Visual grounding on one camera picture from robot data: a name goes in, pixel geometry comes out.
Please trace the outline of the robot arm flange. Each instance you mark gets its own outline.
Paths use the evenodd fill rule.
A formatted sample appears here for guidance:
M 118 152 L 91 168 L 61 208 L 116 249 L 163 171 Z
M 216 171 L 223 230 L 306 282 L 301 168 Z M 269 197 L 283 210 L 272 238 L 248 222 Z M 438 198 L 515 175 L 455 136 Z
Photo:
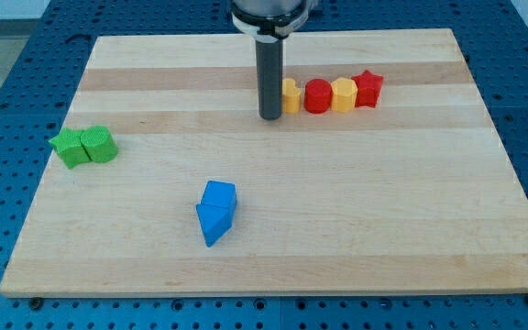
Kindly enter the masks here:
M 300 29 L 319 0 L 231 0 L 235 27 L 261 43 L 286 39 Z

